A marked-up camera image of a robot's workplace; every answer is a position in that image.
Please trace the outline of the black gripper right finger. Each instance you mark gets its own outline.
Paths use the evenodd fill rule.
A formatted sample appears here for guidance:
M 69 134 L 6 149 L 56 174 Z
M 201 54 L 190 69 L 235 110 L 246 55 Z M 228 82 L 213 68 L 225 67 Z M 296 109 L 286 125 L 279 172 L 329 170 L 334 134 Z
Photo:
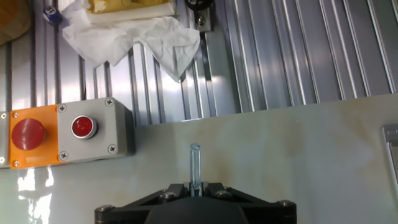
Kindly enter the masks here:
M 203 196 L 240 208 L 248 223 L 296 224 L 297 205 L 290 200 L 267 202 L 221 182 L 204 182 Z

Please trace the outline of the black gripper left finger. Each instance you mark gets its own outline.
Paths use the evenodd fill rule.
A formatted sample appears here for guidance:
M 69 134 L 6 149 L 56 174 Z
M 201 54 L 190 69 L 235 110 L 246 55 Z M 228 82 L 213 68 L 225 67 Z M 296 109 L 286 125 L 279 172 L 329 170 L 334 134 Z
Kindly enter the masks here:
M 188 197 L 188 188 L 185 184 L 170 184 L 135 202 L 122 207 L 102 205 L 95 209 L 95 223 L 127 224 L 145 223 L 151 210 L 169 202 Z

